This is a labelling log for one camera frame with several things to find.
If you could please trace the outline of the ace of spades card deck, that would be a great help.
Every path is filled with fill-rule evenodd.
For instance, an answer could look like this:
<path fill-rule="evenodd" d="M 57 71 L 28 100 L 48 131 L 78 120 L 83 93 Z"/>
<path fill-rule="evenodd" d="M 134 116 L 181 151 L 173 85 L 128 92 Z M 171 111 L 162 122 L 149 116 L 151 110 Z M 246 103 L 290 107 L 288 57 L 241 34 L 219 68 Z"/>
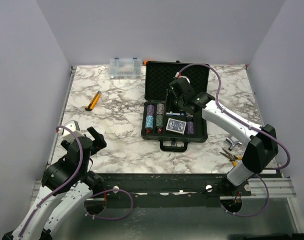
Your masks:
<path fill-rule="evenodd" d="M 185 116 L 184 113 L 179 113 L 179 112 L 166 112 L 167 116 L 176 116 L 176 117 L 183 117 Z"/>

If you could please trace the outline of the purple 500 chip stack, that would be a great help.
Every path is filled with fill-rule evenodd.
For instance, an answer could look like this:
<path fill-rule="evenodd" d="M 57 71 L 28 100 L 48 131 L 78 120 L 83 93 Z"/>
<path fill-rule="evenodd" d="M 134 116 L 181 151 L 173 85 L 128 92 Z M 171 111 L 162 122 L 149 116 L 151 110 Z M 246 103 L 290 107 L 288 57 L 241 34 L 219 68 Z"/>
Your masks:
<path fill-rule="evenodd" d="M 193 121 L 188 121 L 186 129 L 187 129 L 187 134 L 188 135 L 193 135 L 194 134 L 194 122 Z"/>

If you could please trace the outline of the black poker set case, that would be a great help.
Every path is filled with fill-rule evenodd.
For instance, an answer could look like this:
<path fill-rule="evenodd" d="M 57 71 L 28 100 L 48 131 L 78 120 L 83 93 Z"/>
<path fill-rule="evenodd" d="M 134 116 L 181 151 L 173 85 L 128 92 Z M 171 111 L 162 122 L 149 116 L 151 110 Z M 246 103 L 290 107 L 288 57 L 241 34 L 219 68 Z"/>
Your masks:
<path fill-rule="evenodd" d="M 185 116 L 167 116 L 166 115 L 166 95 L 167 90 L 170 90 L 169 84 L 174 80 L 175 74 L 184 68 L 187 64 L 176 62 L 148 61 L 146 64 L 145 77 L 145 103 L 143 108 L 143 120 L 141 128 L 141 137 L 147 141 L 159 141 L 160 149 L 167 152 L 184 152 L 187 150 L 189 143 L 204 143 L 207 138 L 207 123 L 201 116 L 201 113 L 195 113 L 194 119 L 194 134 L 187 134 L 185 129 L 184 134 L 166 131 L 166 124 L 169 118 L 185 121 L 188 113 L 180 110 L 174 104 L 174 95 L 172 101 L 172 113 L 184 113 Z M 159 133 L 156 128 L 156 106 L 164 104 L 164 122 L 163 132 Z M 146 133 L 145 119 L 147 116 L 147 105 L 155 105 L 154 110 L 154 127 L 150 133 Z"/>

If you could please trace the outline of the blue back card deck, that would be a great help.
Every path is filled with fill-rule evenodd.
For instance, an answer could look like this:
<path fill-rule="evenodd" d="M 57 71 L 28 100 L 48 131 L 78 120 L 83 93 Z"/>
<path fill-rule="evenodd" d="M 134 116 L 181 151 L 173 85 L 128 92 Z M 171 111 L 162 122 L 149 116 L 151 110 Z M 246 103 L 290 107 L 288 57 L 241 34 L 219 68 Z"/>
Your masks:
<path fill-rule="evenodd" d="M 187 122 L 173 118 L 169 118 L 166 124 L 166 131 L 170 131 L 177 134 L 184 134 Z"/>

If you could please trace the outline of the blue tan 10 chip stack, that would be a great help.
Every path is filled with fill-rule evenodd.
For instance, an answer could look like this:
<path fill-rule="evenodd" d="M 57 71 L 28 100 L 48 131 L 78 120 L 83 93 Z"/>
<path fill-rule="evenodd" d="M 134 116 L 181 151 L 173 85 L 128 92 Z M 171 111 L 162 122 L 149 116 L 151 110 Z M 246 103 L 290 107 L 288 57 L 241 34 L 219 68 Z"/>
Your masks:
<path fill-rule="evenodd" d="M 186 116 L 186 120 L 187 121 L 192 121 L 194 119 L 194 116 L 192 115 L 192 114 L 188 114 L 187 116 Z"/>

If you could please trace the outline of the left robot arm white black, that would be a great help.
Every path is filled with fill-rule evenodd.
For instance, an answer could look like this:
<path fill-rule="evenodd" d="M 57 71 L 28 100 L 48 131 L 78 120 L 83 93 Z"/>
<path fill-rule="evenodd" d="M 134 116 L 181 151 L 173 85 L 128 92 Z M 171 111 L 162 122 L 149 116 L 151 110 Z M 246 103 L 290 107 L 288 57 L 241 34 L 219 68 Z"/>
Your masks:
<path fill-rule="evenodd" d="M 88 169 L 90 157 L 107 146 L 103 135 L 93 127 L 87 129 L 93 139 L 66 126 L 63 129 L 69 132 L 61 142 L 67 153 L 45 170 L 29 212 L 3 239 L 52 240 L 74 209 L 104 190 L 103 179 Z"/>

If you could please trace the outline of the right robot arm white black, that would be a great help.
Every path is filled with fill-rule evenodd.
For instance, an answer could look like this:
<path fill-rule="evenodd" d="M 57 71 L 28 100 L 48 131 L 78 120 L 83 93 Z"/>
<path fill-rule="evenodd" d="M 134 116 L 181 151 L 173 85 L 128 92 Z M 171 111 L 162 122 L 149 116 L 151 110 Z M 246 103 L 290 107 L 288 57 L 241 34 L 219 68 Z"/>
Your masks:
<path fill-rule="evenodd" d="M 169 84 L 174 94 L 174 104 L 188 114 L 201 112 L 204 120 L 214 123 L 235 137 L 246 147 L 242 162 L 235 166 L 222 183 L 222 191 L 233 196 L 240 185 L 254 174 L 261 173 L 278 153 L 275 128 L 267 124 L 264 127 L 247 121 L 206 92 L 196 93 L 186 77 L 175 78 Z"/>

